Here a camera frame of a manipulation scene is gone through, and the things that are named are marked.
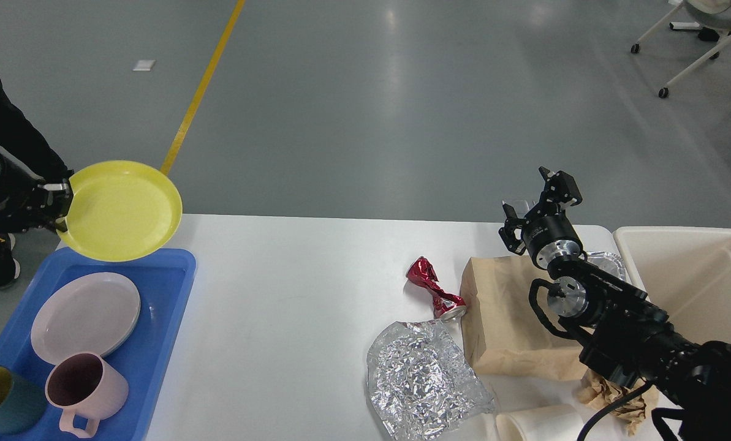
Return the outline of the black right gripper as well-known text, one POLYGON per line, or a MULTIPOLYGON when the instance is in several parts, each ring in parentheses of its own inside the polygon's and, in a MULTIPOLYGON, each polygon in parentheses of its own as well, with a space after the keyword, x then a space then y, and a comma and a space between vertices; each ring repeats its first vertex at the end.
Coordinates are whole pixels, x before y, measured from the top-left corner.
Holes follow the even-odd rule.
POLYGON ((511 204, 503 203, 506 218, 499 236, 508 251, 516 255, 528 251, 534 266, 545 270, 556 258, 583 256, 583 243, 564 214, 570 207, 583 203, 583 196, 569 173, 552 172, 545 167, 539 167, 539 173, 544 179, 538 203, 540 215, 519 217, 511 204))

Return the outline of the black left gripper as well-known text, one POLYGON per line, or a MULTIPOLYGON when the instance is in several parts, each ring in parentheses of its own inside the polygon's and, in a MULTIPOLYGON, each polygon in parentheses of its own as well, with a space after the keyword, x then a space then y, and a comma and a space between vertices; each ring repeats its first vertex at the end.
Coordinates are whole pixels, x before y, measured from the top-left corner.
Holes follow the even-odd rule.
POLYGON ((53 233, 68 232, 67 215, 55 217, 49 206, 71 204, 73 187, 68 179, 46 183, 45 179, 0 181, 0 233, 43 228, 53 233))

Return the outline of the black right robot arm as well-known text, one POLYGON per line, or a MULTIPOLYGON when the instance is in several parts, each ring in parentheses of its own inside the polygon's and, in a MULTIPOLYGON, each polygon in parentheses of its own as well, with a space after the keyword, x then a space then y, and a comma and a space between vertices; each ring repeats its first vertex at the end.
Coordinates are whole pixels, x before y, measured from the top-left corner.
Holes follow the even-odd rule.
POLYGON ((589 261, 565 214, 583 201, 575 179, 539 168, 544 189, 524 217, 508 203, 499 230, 511 253, 528 253, 550 280, 534 279, 528 302, 552 335, 581 344, 579 360, 631 392, 595 413, 584 440, 606 414, 656 387, 675 405, 655 408, 651 421, 664 440, 731 440, 731 344, 695 344, 677 333, 648 294, 589 261))

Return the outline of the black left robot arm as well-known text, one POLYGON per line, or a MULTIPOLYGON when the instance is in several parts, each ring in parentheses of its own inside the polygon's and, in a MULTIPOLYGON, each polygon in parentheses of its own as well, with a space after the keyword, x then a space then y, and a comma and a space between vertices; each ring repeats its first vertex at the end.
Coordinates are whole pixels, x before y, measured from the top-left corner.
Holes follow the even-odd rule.
POLYGON ((66 233, 74 199, 69 182, 73 175, 73 170, 66 170, 60 181, 46 182, 0 153, 0 233, 32 228, 66 233))

